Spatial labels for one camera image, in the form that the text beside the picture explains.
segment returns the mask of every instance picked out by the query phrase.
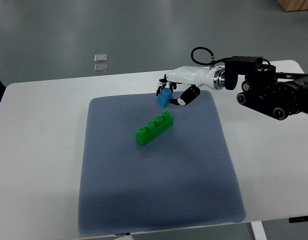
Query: blue lego block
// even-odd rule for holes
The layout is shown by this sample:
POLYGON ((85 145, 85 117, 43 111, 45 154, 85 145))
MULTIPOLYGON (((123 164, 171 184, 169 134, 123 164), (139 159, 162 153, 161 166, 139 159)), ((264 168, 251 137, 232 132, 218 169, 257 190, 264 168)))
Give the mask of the blue lego block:
POLYGON ((169 99, 172 98, 173 98, 172 91, 169 88, 164 88, 162 92, 158 94, 157 103, 164 109, 170 104, 169 99))

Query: lego stud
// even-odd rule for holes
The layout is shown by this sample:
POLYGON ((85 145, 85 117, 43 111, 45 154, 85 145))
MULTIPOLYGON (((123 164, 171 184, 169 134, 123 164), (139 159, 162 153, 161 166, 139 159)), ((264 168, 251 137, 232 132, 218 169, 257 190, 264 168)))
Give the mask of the lego stud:
POLYGON ((156 123, 156 125, 160 125, 163 123, 163 117, 162 116, 156 116, 154 122, 156 123))
POLYGON ((146 128, 142 126, 141 128, 138 129, 137 132, 140 136, 145 136, 147 131, 146 128))
POLYGON ((171 91, 169 88, 164 88, 164 89, 162 90, 161 94, 162 94, 163 96, 169 97, 170 94, 172 94, 172 91, 171 91))
POLYGON ((168 118, 170 118, 170 116, 171 116, 171 113, 170 113, 169 110, 163 111, 163 117, 164 117, 164 118, 168 119, 168 118))
POLYGON ((146 127, 149 131, 153 131, 155 129, 155 123, 153 121, 149 121, 147 124, 146 124, 146 127))

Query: black connector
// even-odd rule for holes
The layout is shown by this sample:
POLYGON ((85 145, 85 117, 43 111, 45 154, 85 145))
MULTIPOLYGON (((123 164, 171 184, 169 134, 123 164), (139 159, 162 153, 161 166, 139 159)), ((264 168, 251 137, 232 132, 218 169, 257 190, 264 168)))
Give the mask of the black connector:
POLYGON ((225 88, 235 89, 238 75, 249 75, 263 63, 262 56, 233 56, 224 60, 225 63, 225 88))

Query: green lego brick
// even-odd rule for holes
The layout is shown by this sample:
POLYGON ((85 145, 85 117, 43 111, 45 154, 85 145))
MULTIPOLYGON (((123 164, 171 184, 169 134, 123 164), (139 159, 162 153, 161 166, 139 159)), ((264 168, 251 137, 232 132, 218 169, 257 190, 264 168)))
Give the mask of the green lego brick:
POLYGON ((154 137, 158 136, 164 130, 174 123, 174 117, 169 110, 163 111, 163 114, 156 116, 154 121, 149 121, 146 126, 141 127, 136 132, 136 140, 144 146, 154 137))

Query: white table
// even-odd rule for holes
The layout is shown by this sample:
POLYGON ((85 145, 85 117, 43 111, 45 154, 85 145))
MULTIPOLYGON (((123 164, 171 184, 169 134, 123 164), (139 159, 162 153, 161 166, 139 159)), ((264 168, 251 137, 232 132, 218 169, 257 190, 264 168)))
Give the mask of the white table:
MULTIPOLYGON (((303 72, 292 60, 272 64, 278 72, 303 72)), ((155 92, 165 72, 14 83, 6 88, 0 104, 0 239, 80 237, 77 206, 89 102, 155 92)), ((242 80, 233 91, 210 91, 240 184, 245 222, 306 216, 308 115, 278 121, 239 105, 236 95, 242 80)))

